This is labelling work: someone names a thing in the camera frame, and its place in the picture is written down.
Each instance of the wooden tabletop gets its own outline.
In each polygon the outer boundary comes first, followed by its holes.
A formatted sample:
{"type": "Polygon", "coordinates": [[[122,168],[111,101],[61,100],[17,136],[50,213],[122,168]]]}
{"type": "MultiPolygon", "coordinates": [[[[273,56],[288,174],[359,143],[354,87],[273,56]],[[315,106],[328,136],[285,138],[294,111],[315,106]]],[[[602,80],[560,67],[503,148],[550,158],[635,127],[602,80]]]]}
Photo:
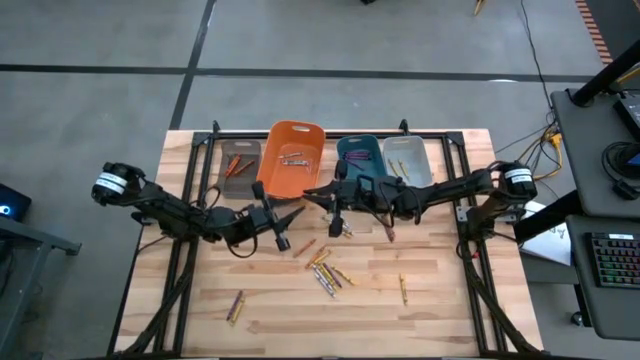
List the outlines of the wooden tabletop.
{"type": "MultiPolygon", "coordinates": [[[[486,167],[495,159],[488,130],[460,131],[464,133],[472,170],[486,167]]],[[[160,159],[156,182],[178,197],[192,135],[192,131],[169,131],[160,159]]],[[[218,178],[221,142],[216,142],[209,184],[218,178]]],[[[447,180],[441,142],[425,140],[425,148],[434,181],[447,180]]],[[[202,158],[194,177],[192,199],[198,191],[202,158]]],[[[335,141],[328,140],[318,185],[332,179],[336,161],[335,141]]],[[[461,175],[455,149],[454,162],[461,175]]],[[[210,194],[208,202],[214,196],[210,194]]],[[[236,209],[246,204],[244,200],[224,198],[218,202],[236,209]]],[[[455,254],[458,236],[450,203],[430,208],[419,226],[396,221],[394,243],[389,243],[373,217],[355,213],[346,214],[355,236],[330,239],[327,225],[321,220],[324,211],[313,204],[306,205],[287,232],[291,251],[280,253],[271,232],[260,236],[258,251],[249,259],[234,257],[223,242],[200,242],[183,356],[477,354],[463,267],[455,254]],[[317,239],[313,247],[293,259],[293,253],[311,239],[317,239]],[[320,287],[311,271],[304,269],[311,255],[325,244],[332,251],[327,263],[344,270],[357,282],[357,286],[345,285],[335,299],[320,287]],[[402,301],[399,273],[406,275],[407,306],[402,301]],[[225,318],[239,290],[244,290],[247,298],[232,327],[225,318]]],[[[496,230],[512,234],[510,227],[498,226],[496,230]]],[[[158,237],[159,229],[147,228],[140,246],[158,237]]],[[[248,252],[250,243],[241,245],[238,252],[248,252]]],[[[487,242],[487,248],[500,306],[529,342],[542,348],[516,244],[496,237],[487,242]]],[[[170,251],[171,241],[166,240],[137,257],[116,350],[130,345],[158,309],[170,251]]],[[[166,347],[173,339],[177,306],[174,308],[166,347]]],[[[483,318],[489,343],[493,344],[484,305],[483,318]]]]}

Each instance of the white paper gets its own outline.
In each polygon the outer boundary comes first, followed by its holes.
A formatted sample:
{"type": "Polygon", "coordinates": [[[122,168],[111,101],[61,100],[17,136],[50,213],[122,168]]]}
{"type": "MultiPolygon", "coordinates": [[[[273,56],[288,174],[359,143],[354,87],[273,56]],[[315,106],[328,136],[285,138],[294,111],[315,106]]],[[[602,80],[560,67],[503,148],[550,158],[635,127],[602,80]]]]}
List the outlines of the white paper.
{"type": "MultiPolygon", "coordinates": [[[[525,218],[545,208],[544,205],[530,201],[524,207],[525,218]]],[[[544,259],[571,266],[571,239],[567,224],[562,223],[549,229],[522,245],[521,251],[544,259]]]]}

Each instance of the white tray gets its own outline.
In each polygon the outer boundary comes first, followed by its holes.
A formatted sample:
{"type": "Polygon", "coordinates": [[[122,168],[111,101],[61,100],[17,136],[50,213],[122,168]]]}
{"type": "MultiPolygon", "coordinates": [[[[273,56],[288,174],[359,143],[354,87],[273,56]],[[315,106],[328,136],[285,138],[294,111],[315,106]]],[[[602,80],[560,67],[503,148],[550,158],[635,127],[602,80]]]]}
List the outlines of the white tray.
{"type": "Polygon", "coordinates": [[[384,166],[387,168],[387,174],[395,175],[389,165],[389,160],[391,160],[398,176],[401,176],[407,185],[425,187],[433,183],[429,159],[427,159],[427,152],[424,150],[424,142],[421,137],[398,136],[386,138],[382,147],[382,156],[384,158],[384,166]],[[408,177],[402,172],[398,160],[404,163],[408,177]]]}

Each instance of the keyboard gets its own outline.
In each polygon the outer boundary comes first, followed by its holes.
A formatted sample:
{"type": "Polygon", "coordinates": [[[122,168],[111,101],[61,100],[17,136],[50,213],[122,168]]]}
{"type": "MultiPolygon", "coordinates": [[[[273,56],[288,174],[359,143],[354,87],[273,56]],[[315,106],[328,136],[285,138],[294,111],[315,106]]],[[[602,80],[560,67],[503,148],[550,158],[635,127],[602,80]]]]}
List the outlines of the keyboard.
{"type": "Polygon", "coordinates": [[[640,234],[587,233],[599,287],[640,289],[640,234]]]}

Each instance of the black floor stripe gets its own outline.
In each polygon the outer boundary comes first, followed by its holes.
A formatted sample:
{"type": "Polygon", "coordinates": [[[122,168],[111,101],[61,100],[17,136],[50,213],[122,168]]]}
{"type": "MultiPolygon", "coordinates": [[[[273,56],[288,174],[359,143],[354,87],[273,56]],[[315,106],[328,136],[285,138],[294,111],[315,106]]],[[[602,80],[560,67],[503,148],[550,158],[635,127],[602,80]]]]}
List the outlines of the black floor stripe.
{"type": "Polygon", "coordinates": [[[193,76],[196,71],[196,67],[198,66],[198,61],[200,61],[202,47],[204,46],[204,41],[207,37],[207,31],[209,31],[209,21],[213,15],[213,6],[215,3],[216,0],[208,0],[207,5],[204,8],[204,14],[202,14],[202,19],[200,20],[198,35],[196,36],[196,41],[193,44],[193,50],[191,50],[191,57],[189,57],[189,67],[187,68],[187,73],[182,80],[178,100],[176,101],[176,106],[173,109],[173,115],[171,116],[171,122],[169,123],[169,130],[180,129],[182,115],[184,114],[184,109],[187,106],[187,99],[189,98],[191,85],[193,84],[193,76]]]}
{"type": "MultiPolygon", "coordinates": [[[[393,80],[448,80],[490,81],[513,80],[518,82],[540,82],[534,74],[487,74],[487,73],[438,73],[406,71],[358,71],[358,70],[288,70],[288,69],[196,69],[199,76],[230,77],[293,77],[293,78],[339,78],[339,79],[393,79],[393,80]]],[[[584,83],[593,75],[544,75],[545,82],[584,83]]]]}
{"type": "Polygon", "coordinates": [[[187,68],[146,67],[146,66],[67,66],[67,65],[18,65],[0,64],[4,72],[46,72],[74,74],[140,74],[140,75],[181,75],[187,68]]]}

